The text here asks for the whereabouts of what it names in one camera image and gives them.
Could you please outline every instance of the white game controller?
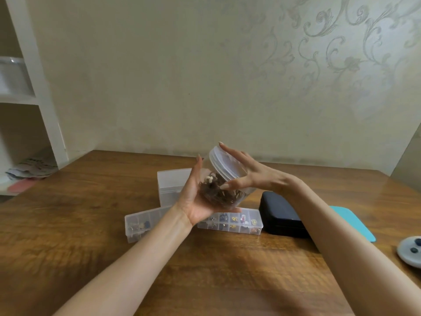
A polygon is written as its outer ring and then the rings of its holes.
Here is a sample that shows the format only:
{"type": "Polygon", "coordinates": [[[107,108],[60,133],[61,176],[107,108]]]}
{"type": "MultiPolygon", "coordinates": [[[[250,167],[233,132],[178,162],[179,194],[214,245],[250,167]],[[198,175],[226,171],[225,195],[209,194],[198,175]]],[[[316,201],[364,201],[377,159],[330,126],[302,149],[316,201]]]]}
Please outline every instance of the white game controller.
{"type": "Polygon", "coordinates": [[[404,239],[397,247],[397,254],[408,265],[421,268],[421,236],[404,239]]]}

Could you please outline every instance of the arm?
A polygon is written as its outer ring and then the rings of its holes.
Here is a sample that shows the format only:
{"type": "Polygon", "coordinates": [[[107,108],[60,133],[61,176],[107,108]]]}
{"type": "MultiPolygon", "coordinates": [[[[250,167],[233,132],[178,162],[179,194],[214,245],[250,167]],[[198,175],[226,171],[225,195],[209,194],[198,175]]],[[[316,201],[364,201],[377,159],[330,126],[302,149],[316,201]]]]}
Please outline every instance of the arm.
{"type": "Polygon", "coordinates": [[[202,158],[198,156],[176,205],[144,238],[77,292],[55,316],[131,316],[136,312],[193,225],[219,210],[197,194],[201,166],[202,158]]]}
{"type": "Polygon", "coordinates": [[[264,166],[247,153],[224,144],[221,148],[248,170],[247,176],[221,189],[253,186],[284,196],[323,254],[355,315],[421,315],[421,289],[303,181],[264,166]]]}

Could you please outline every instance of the turquoise flat object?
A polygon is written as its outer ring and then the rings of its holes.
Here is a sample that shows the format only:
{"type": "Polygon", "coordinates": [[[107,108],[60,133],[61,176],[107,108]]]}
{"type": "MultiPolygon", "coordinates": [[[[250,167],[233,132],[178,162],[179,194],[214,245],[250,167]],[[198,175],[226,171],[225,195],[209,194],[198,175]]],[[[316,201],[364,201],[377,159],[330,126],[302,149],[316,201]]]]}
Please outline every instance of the turquoise flat object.
{"type": "Polygon", "coordinates": [[[353,228],[360,232],[361,235],[368,239],[371,243],[376,241],[374,235],[350,209],[338,206],[331,206],[331,208],[333,208],[335,212],[337,212],[344,220],[346,220],[353,228]]]}

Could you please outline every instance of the transparent plastic jar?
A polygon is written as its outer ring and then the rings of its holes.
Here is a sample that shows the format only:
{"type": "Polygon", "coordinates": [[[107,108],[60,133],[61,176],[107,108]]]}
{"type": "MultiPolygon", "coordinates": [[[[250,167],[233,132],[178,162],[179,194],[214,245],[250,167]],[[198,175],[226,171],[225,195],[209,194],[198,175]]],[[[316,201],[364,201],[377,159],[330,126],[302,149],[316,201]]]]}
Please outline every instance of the transparent plastic jar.
{"type": "Polygon", "coordinates": [[[219,187],[225,182],[246,175],[246,170],[238,160],[219,146],[215,146],[203,160],[199,192],[212,205],[232,209],[255,191],[255,188],[226,191],[219,187]]]}

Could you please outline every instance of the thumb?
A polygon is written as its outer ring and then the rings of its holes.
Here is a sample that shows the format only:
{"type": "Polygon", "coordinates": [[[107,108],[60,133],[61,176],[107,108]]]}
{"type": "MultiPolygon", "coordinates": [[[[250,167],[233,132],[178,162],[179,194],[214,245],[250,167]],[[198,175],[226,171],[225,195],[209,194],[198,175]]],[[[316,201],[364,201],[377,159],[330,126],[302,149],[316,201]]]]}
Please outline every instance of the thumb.
{"type": "Polygon", "coordinates": [[[247,175],[235,180],[228,181],[222,184],[219,188],[221,190],[240,190],[242,188],[250,187],[251,185],[252,185],[252,181],[250,177],[247,175]]]}

